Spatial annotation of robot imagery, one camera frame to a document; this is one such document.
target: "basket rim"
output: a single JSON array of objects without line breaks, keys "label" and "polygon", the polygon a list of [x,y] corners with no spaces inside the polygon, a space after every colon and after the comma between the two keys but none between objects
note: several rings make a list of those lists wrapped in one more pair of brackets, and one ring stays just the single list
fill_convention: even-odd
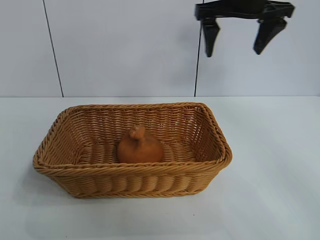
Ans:
[{"label": "basket rim", "polygon": [[[200,107],[204,113],[206,114],[206,118],[211,125],[211,128],[214,130],[214,134],[218,137],[218,140],[221,143],[222,153],[219,159],[212,161],[202,161],[202,162],[194,162],[194,161],[172,161],[172,162],[154,162],[154,163],[99,163],[99,164],[47,164],[42,161],[44,154],[48,149],[48,142],[50,142],[56,136],[58,130],[56,130],[57,126],[59,127],[60,123],[67,119],[68,115],[73,113],[74,111],[81,111],[88,108],[98,108],[98,109],[161,109],[163,107],[166,108],[177,108],[181,107]],[[150,172],[150,167],[157,167],[157,169],[170,167],[173,172],[175,172],[175,168],[178,168],[178,171],[181,172],[208,172],[208,171],[216,171],[217,169],[221,170],[230,164],[232,160],[232,152],[231,149],[223,135],[218,123],[211,111],[211,109],[201,102],[177,102],[177,103],[149,103],[149,104],[88,104],[88,105],[76,105],[71,106],[62,111],[52,124],[48,134],[41,142],[39,148],[35,152],[33,156],[33,167],[38,171],[45,175],[59,175],[62,176],[64,171],[73,170],[76,174],[78,172],[79,175],[83,175],[84,172],[104,172],[108,173],[120,173],[122,169],[128,170],[131,168],[133,172],[141,172],[143,169],[148,169]]]}]

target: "woven basket wall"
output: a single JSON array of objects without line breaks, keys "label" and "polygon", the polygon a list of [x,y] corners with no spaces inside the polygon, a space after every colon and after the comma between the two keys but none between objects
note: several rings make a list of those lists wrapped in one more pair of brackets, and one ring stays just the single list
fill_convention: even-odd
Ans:
[{"label": "woven basket wall", "polygon": [[[162,162],[118,163],[118,143],[137,124],[161,141]],[[33,167],[77,198],[172,197],[201,192],[231,159],[203,103],[82,105],[59,114]]]}]

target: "bird figurine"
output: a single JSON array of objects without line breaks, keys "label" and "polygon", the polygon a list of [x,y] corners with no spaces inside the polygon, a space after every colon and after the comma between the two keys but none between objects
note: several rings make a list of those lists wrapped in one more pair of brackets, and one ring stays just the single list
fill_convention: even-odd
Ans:
[{"label": "bird figurine", "polygon": [[121,139],[117,148],[120,163],[157,163],[161,162],[164,149],[144,126],[133,126]]}]

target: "black line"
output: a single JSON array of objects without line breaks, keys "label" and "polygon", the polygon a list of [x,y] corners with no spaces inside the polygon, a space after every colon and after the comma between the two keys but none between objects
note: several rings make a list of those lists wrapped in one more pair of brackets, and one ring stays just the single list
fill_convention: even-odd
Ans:
[{"label": "black line", "polygon": [[198,55],[197,55],[196,70],[195,70],[195,83],[194,83],[194,95],[193,95],[194,97],[197,96],[197,82],[198,82],[198,68],[199,68],[199,56],[200,56],[200,44],[201,44],[201,30],[202,30],[202,26],[200,25]]},{"label": "black line", "polygon": [[59,69],[58,69],[58,64],[57,64],[57,58],[56,58],[56,52],[55,52],[55,48],[54,48],[54,42],[52,41],[52,35],[51,35],[50,26],[49,26],[49,20],[48,20],[48,14],[47,14],[47,9],[46,9],[45,0],[42,0],[42,2],[43,2],[43,8],[44,8],[44,14],[45,14],[45,19],[46,19],[46,24],[47,24],[47,26],[48,26],[49,37],[50,37],[50,42],[51,42],[51,47],[52,47],[52,53],[53,53],[53,57],[54,57],[56,73],[57,73],[57,75],[58,75],[58,80],[59,80],[61,95],[62,95],[62,97],[64,98],[65,95],[64,95],[64,91],[63,91],[63,89],[62,89],[62,84],[61,84],[61,79],[60,79],[60,74],[59,74]]}]

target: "white tabletop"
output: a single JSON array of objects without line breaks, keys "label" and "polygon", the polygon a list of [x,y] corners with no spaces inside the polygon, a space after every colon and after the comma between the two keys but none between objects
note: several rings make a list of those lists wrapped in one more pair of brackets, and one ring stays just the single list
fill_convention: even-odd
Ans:
[{"label": "white tabletop", "polygon": [[[32,168],[67,107],[185,101],[212,109],[233,151],[197,195],[76,199]],[[0,238],[318,240],[319,124],[320,97],[0,98]]]}]

